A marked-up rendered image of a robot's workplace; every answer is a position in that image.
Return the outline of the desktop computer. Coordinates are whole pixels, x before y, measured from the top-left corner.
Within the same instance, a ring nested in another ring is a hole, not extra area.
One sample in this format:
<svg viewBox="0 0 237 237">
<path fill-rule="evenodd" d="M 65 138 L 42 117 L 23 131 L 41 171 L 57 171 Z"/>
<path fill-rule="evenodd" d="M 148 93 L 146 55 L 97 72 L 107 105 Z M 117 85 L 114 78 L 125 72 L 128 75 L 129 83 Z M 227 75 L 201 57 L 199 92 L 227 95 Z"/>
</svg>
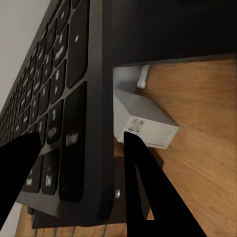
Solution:
<svg viewBox="0 0 237 237">
<path fill-rule="evenodd" d="M 114 135 L 124 141 L 124 132 L 139 136 L 146 146 L 167 149 L 179 126 L 151 99 L 113 88 Z"/>
</svg>

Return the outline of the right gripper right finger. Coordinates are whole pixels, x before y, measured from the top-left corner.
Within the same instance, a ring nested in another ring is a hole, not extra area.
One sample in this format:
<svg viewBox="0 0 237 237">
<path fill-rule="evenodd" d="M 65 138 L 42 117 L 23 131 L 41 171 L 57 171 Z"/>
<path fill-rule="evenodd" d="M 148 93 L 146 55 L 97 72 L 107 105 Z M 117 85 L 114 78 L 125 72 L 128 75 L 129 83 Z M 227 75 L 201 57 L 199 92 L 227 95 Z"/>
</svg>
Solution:
<svg viewBox="0 0 237 237">
<path fill-rule="evenodd" d="M 127 237 L 207 237 L 143 140 L 124 132 Z M 154 220 L 143 217 L 135 164 Z"/>
</svg>

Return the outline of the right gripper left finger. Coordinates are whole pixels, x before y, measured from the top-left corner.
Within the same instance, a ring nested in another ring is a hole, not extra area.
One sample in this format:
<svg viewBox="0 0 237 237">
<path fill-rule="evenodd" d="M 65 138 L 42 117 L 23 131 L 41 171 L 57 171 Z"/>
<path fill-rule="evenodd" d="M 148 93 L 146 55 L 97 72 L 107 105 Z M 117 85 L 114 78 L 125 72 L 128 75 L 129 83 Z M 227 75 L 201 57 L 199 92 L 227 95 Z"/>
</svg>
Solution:
<svg viewBox="0 0 237 237">
<path fill-rule="evenodd" d="M 41 151 L 38 131 L 0 147 L 0 231 Z"/>
</svg>

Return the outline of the keyboard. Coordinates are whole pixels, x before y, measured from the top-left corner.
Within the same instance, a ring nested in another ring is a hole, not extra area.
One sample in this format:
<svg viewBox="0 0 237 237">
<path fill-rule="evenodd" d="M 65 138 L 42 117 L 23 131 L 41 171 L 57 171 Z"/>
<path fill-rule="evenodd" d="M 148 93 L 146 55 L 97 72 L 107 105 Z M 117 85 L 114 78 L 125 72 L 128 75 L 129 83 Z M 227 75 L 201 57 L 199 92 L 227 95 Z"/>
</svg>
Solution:
<svg viewBox="0 0 237 237">
<path fill-rule="evenodd" d="M 38 131 L 15 202 L 81 227 L 115 196 L 112 0 L 51 0 L 0 112 L 0 147 Z"/>
</svg>

